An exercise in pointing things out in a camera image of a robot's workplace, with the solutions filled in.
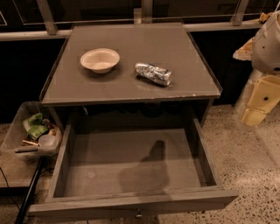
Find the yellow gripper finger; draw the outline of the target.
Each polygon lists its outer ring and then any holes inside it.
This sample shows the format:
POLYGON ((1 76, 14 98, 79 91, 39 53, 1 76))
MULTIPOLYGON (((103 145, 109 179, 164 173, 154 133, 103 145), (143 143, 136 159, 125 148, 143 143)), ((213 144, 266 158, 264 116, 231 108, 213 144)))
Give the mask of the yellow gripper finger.
POLYGON ((258 126, 279 102, 280 77, 270 74, 260 78, 254 84, 241 122, 247 126, 258 126))

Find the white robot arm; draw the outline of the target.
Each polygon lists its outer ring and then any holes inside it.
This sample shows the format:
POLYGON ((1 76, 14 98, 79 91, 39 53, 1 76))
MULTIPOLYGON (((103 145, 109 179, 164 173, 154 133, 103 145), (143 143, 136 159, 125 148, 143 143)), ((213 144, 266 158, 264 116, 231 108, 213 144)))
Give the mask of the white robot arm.
POLYGON ((233 54, 236 60, 250 60, 263 74, 254 83, 241 119, 248 126, 258 126, 280 102, 280 11, 262 13, 260 21, 261 29, 233 54))

